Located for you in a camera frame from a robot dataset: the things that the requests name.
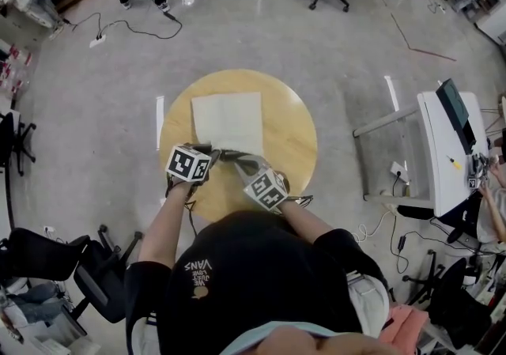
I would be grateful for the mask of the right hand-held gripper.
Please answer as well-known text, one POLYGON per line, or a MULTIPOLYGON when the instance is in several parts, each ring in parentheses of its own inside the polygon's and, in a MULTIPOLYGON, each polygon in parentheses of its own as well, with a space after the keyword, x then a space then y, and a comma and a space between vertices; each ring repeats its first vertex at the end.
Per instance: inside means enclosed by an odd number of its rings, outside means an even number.
POLYGON ((263 157, 236 150, 222 150, 220 160, 232 162, 244 184, 244 193, 268 211, 289 197, 289 181, 263 157))

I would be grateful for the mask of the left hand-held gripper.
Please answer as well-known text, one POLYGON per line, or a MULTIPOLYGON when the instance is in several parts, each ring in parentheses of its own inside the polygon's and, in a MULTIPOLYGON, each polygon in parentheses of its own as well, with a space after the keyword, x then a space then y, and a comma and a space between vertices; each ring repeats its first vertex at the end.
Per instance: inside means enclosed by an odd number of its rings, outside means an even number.
POLYGON ((172 147, 165 171, 188 183, 204 183, 220 155, 211 144, 178 144, 172 147))

